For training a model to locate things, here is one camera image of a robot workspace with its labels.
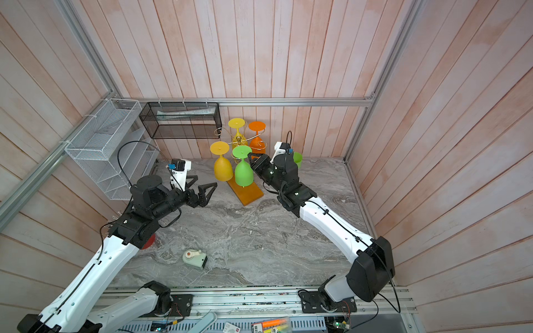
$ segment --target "wire mesh basket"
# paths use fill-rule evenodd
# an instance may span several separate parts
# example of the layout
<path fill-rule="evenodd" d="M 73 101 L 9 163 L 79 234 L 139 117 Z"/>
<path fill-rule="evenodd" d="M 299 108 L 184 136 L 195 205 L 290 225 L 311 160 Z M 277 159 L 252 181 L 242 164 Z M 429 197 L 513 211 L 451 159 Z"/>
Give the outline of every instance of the wire mesh basket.
<path fill-rule="evenodd" d="M 219 139 L 222 129 L 218 103 L 148 102 L 139 117 L 152 139 Z"/>
<path fill-rule="evenodd" d="M 67 154 L 73 159 L 109 160 L 140 112 L 139 101 L 107 101 L 72 139 Z"/>
<path fill-rule="evenodd" d="M 124 145 L 141 140 L 157 146 L 150 138 L 142 140 L 146 133 L 144 128 L 131 130 L 140 112 L 138 101 L 109 100 L 65 149 L 109 199 L 129 200 L 128 180 L 135 184 L 150 173 L 159 155 L 157 150 L 142 142 Z"/>

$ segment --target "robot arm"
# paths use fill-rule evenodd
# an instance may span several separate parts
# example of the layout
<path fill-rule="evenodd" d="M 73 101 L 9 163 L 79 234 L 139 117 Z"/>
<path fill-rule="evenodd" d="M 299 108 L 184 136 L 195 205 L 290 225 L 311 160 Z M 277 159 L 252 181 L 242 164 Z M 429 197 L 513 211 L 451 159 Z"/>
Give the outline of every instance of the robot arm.
<path fill-rule="evenodd" d="M 275 189 L 283 207 L 320 230 L 352 263 L 348 274 L 331 277 L 320 288 L 327 303 L 354 295 L 370 302 L 394 276 L 390 243 L 354 228 L 301 183 L 292 153 L 288 143 L 278 142 L 272 159 L 254 153 L 248 158 L 256 174 Z"/>
<path fill-rule="evenodd" d="M 103 247 L 40 315 L 28 314 L 22 319 L 17 327 L 20 332 L 108 333 L 141 315 L 153 312 L 154 315 L 165 316 L 170 312 L 170 289 L 152 281 L 127 299 L 90 313 L 120 269 L 160 228 L 160 219 L 185 204 L 194 208 L 204 207 L 209 202 L 217 184 L 200 185 L 196 195 L 189 186 L 197 177 L 185 183 L 190 161 L 177 160 L 173 165 L 171 178 L 174 184 L 179 185 L 178 188 L 167 189 L 157 175 L 139 179 L 130 188 L 132 201 L 125 213 L 113 222 Z"/>

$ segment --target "black cable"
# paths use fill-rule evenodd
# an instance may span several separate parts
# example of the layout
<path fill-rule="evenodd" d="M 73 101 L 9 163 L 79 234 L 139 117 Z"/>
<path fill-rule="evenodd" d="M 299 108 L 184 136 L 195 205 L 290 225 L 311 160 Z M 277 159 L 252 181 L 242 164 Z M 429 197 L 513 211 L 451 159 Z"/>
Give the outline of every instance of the black cable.
<path fill-rule="evenodd" d="M 320 209 L 322 209 L 322 211 L 324 211 L 324 215 L 328 215 L 329 217 L 331 217 L 333 219 L 333 221 L 337 222 L 338 225 L 340 225 L 344 230 L 346 230 L 347 233 L 349 233 L 350 235 L 356 237 L 356 235 L 354 235 L 350 230 L 346 229 L 346 227 L 344 225 L 342 225 L 339 221 L 337 221 L 336 218 L 334 218 L 330 213 L 329 213 L 329 210 L 326 210 L 324 209 L 321 205 L 319 205 L 318 203 L 314 202 L 314 201 L 311 201 L 311 200 L 306 200 L 304 202 L 312 202 L 313 204 L 317 205 Z"/>
<path fill-rule="evenodd" d="M 129 200 L 129 202 L 128 202 L 126 208 L 124 209 L 124 212 L 129 211 L 129 209 L 130 209 L 130 205 L 131 205 L 131 203 L 132 203 L 132 199 L 133 199 L 133 197 L 130 197 L 130 200 Z M 98 258 L 96 258 L 96 261 L 100 260 L 100 257 L 102 256 L 102 253 L 103 253 L 103 235 L 102 235 L 102 229 L 103 229 L 103 227 L 105 227 L 106 225 L 113 224 L 113 223 L 115 223 L 117 220 L 114 220 L 114 221 L 108 222 L 108 223 L 106 223 L 106 224 L 104 224 L 103 226 L 100 227 L 100 232 L 99 232 L 99 234 L 100 234 L 100 239 L 102 240 L 102 250 L 100 251 L 100 254 L 98 255 Z"/>
<path fill-rule="evenodd" d="M 285 137 L 285 142 L 287 142 L 289 146 L 291 143 L 293 143 L 293 131 L 287 132 L 287 136 Z"/>
<path fill-rule="evenodd" d="M 377 308 L 376 314 L 375 314 L 372 318 L 370 318 L 369 320 L 365 320 L 364 322 L 359 323 L 359 324 L 355 325 L 354 327 L 350 327 L 350 329 L 354 329 L 354 328 L 356 328 L 357 326 L 361 326 L 361 325 L 363 325 L 363 324 L 366 324 L 366 323 L 369 322 L 370 320 L 372 320 L 372 319 L 374 319 L 374 318 L 377 317 L 377 314 L 379 313 L 379 306 L 377 306 L 377 303 L 376 303 L 375 300 L 372 300 L 372 302 L 374 302 L 374 304 L 376 304 L 376 308 Z"/>
<path fill-rule="evenodd" d="M 389 272 L 389 270 L 387 269 L 387 266 L 385 265 L 385 263 L 383 262 L 383 260 L 381 260 L 380 256 L 377 255 L 376 251 L 374 251 L 374 249 L 372 249 L 370 246 L 368 246 L 360 237 L 359 238 L 359 241 L 361 241 L 361 243 L 365 244 L 370 250 L 372 250 L 372 252 L 374 252 L 374 254 L 376 255 L 376 257 L 379 259 L 379 261 L 381 262 L 381 264 L 383 265 L 383 268 L 385 268 L 385 271 L 387 272 L 387 275 L 389 276 L 389 281 L 391 283 L 391 286 L 392 286 L 392 290 L 394 290 L 394 295 L 396 296 L 396 302 L 398 303 L 398 309 L 396 309 L 394 307 L 394 305 L 392 305 L 391 301 L 389 301 L 385 296 L 381 295 L 381 293 L 378 293 L 378 295 L 380 295 L 381 297 L 385 298 L 385 300 L 387 302 L 389 302 L 389 304 L 392 306 L 392 308 L 398 312 L 398 313 L 401 313 L 401 308 L 400 308 L 400 300 L 398 299 L 398 294 L 396 293 L 396 287 L 394 286 L 394 283 L 392 283 L 392 276 L 391 276 L 391 273 Z"/>
<path fill-rule="evenodd" d="M 153 144 L 151 143 L 148 143 L 148 142 L 145 142 L 145 141 L 141 141 L 141 140 L 133 140 L 133 141 L 129 141 L 129 142 L 126 142 L 124 143 L 122 146 L 120 146 L 120 148 L 118 149 L 118 153 L 117 153 L 117 162 L 118 162 L 118 167 L 120 168 L 120 171 L 122 171 L 122 173 L 126 176 L 126 179 L 128 180 L 128 183 L 130 184 L 130 186 L 133 186 L 132 185 L 132 182 L 130 181 L 130 179 L 128 178 L 128 176 L 126 175 L 126 173 L 124 172 L 124 170 L 122 169 L 122 165 L 120 164 L 120 159 L 119 159 L 119 156 L 120 156 L 120 150 L 122 148 L 124 148 L 125 145 L 127 144 L 130 144 L 130 143 L 133 143 L 133 142 L 142 142 L 142 143 L 145 143 L 147 145 L 149 145 L 150 147 L 153 147 L 155 150 L 157 150 L 161 156 L 163 156 L 163 158 L 166 160 L 167 164 L 170 164 L 170 161 L 169 159 L 163 154 L 162 151 L 159 150 L 159 148 L 157 148 L 156 146 L 154 146 Z M 168 172 L 170 172 L 170 176 L 174 179 L 174 181 L 176 182 L 176 184 L 180 187 L 180 190 L 183 192 L 183 188 L 181 187 L 181 185 L 177 182 L 176 180 L 176 177 L 174 177 L 174 174 L 172 173 L 172 171 L 170 169 L 168 169 Z"/>
<path fill-rule="evenodd" d="M 266 191 L 266 192 L 268 192 L 268 193 L 272 193 L 272 194 L 279 194 L 279 193 L 278 193 L 278 192 L 276 192 L 276 191 L 272 191 L 272 190 L 269 190 L 269 189 L 267 189 L 267 188 L 265 187 L 265 182 L 263 182 L 263 188 L 264 188 L 264 189 L 265 189 L 265 191 Z"/>
<path fill-rule="evenodd" d="M 52 313 L 50 315 L 50 317 L 48 317 L 35 331 L 35 332 L 39 332 L 39 330 L 41 329 L 42 326 L 44 326 L 48 320 L 50 320 L 51 317 L 53 317 L 55 315 L 55 313 L 67 302 L 67 300 L 72 296 L 72 294 L 74 294 L 74 292 L 76 291 L 76 289 L 78 289 L 78 287 L 82 284 L 83 280 L 87 277 L 87 275 L 90 273 L 90 271 L 93 269 L 95 264 L 93 264 L 88 270 L 87 270 L 87 273 L 85 273 L 85 275 L 82 277 L 81 281 L 78 283 L 78 285 L 74 288 L 74 290 L 67 296 L 67 298 L 64 299 L 64 301 L 55 309 L 54 313 Z"/>
<path fill-rule="evenodd" d="M 302 297 L 302 295 L 300 295 L 300 293 L 301 293 L 302 291 L 304 291 L 304 292 L 306 292 L 306 293 L 309 294 L 309 291 L 308 291 L 308 290 L 306 290 L 306 289 L 300 289 L 300 290 L 298 290 L 298 292 L 297 292 L 298 297 L 299 297 L 302 301 L 304 301 L 304 302 L 311 303 L 311 302 L 309 301 L 309 299 L 304 299 L 304 298 Z"/>
<path fill-rule="evenodd" d="M 168 315 L 167 315 L 167 321 L 165 323 L 165 327 L 168 326 L 168 318 L 170 318 L 170 314 L 172 313 L 172 303 L 170 303 L 170 310 L 168 311 Z"/>
<path fill-rule="evenodd" d="M 179 214 L 175 219 L 173 219 L 172 221 L 170 221 L 170 223 L 168 223 L 167 225 L 165 225 L 165 226 L 159 225 L 161 228 L 168 228 L 169 226 L 171 226 L 172 224 L 174 224 L 174 222 L 176 222 L 177 220 L 180 219 L 180 217 L 181 217 L 181 208 L 178 207 L 177 209 L 180 211 L 180 214 Z"/>

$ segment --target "gray marble surface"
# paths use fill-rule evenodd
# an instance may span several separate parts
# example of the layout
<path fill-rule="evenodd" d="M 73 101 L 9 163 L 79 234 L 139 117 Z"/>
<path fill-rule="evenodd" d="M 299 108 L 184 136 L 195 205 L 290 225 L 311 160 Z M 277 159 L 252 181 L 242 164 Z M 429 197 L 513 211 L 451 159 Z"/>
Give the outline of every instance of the gray marble surface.
<path fill-rule="evenodd" d="M 193 160 L 189 174 L 198 184 L 215 182 L 214 159 Z M 164 165 L 157 174 L 168 179 Z M 368 232 L 340 158 L 302 162 L 300 181 L 335 212 Z M 262 189 L 262 181 L 256 176 Z M 284 210 L 275 194 L 243 207 L 231 188 L 219 182 L 205 208 L 183 206 L 182 217 L 156 232 L 155 243 L 141 250 L 118 273 L 110 287 L 139 287 L 156 280 L 169 287 L 319 285 L 350 263 L 316 228 Z M 177 216 L 168 215 L 161 223 Z M 187 249 L 207 254 L 203 271 L 185 265 Z"/>

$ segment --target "electronic component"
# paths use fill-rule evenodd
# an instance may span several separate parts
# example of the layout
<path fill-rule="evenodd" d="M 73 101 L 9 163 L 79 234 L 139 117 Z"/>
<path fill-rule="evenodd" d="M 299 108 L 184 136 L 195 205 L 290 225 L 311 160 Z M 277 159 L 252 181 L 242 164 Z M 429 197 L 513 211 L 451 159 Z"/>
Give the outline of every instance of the electronic component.
<path fill-rule="evenodd" d="M 207 262 L 207 255 L 201 250 L 187 250 L 182 256 L 183 262 L 194 268 L 203 270 Z"/>

